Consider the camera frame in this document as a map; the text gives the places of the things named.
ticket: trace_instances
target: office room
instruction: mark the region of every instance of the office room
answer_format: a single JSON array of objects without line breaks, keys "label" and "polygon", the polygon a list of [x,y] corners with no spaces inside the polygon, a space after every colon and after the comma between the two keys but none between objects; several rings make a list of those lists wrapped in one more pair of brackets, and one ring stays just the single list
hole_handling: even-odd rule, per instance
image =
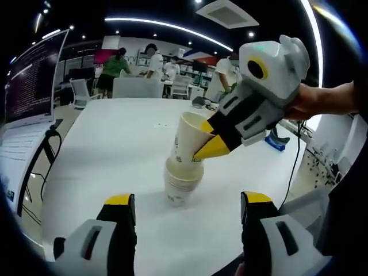
[{"label": "office room", "polygon": [[366,182],[364,4],[11,5],[9,260],[45,275],[332,275],[349,263],[345,225]]}]

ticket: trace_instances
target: laptop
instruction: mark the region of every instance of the laptop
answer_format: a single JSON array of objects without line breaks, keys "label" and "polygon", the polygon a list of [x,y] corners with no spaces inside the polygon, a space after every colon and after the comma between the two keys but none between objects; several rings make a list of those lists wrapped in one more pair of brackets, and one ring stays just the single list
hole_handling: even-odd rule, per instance
[{"label": "laptop", "polygon": [[7,201],[14,212],[18,209],[19,195],[29,164],[45,132],[55,123],[55,72],[68,31],[41,40],[11,63],[5,86],[0,177]]}]

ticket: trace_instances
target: gray floor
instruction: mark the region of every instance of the gray floor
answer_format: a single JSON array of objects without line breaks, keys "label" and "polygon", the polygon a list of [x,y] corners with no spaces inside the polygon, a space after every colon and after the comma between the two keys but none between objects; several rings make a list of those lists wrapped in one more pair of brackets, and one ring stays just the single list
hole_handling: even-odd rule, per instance
[{"label": "gray floor", "polygon": [[[74,121],[79,116],[80,112],[81,111],[75,110],[71,106],[61,106],[55,109],[55,117],[63,119],[63,122],[57,129],[61,134],[62,138],[65,138]],[[54,151],[56,151],[59,144],[58,138],[53,137],[50,141],[50,144],[53,147]],[[312,163],[312,160],[313,155],[311,155],[308,151],[306,151],[301,163],[301,167],[297,172],[296,182],[289,191],[287,201],[293,200],[297,197],[302,196],[303,194],[306,194],[307,192],[313,190],[315,188],[315,185],[318,186],[323,185],[325,179],[322,177],[322,175],[320,175],[318,178],[316,176],[317,172],[315,172],[315,170],[312,171],[310,170],[310,165],[308,165],[308,163]],[[36,162],[33,172],[46,175],[48,167],[49,167],[48,160],[45,154],[42,153],[38,161]],[[30,194],[32,196],[32,203],[30,202],[29,196],[27,194],[25,194],[24,197],[24,205],[28,209],[30,209],[38,218],[41,217],[42,202],[40,198],[40,189],[42,182],[43,182],[42,177],[38,175],[36,175],[35,177],[31,177],[28,182],[28,187],[30,190]],[[29,238],[32,246],[41,256],[43,256],[42,226],[38,225],[25,212],[23,212],[22,217],[19,218],[19,223],[24,234],[27,235],[27,237]]]}]

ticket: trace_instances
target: green shirt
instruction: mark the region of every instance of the green shirt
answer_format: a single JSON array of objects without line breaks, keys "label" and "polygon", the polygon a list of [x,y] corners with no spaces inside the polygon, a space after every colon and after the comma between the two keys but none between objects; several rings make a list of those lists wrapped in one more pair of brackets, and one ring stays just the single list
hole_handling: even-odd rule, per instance
[{"label": "green shirt", "polygon": [[131,71],[129,70],[128,62],[123,57],[117,59],[116,56],[112,56],[105,63],[102,73],[105,75],[118,77],[121,70],[124,70],[128,74],[131,73]]}]

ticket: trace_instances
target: stacked paper cups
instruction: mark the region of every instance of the stacked paper cups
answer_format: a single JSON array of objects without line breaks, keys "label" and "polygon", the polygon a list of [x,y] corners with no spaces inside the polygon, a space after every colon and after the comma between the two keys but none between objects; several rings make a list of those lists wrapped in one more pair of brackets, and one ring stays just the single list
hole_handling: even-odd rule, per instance
[{"label": "stacked paper cups", "polygon": [[191,112],[180,116],[171,156],[164,169],[167,197],[174,206],[184,204],[203,177],[202,160],[193,158],[193,155],[213,137],[201,130],[205,120],[205,117]]}]

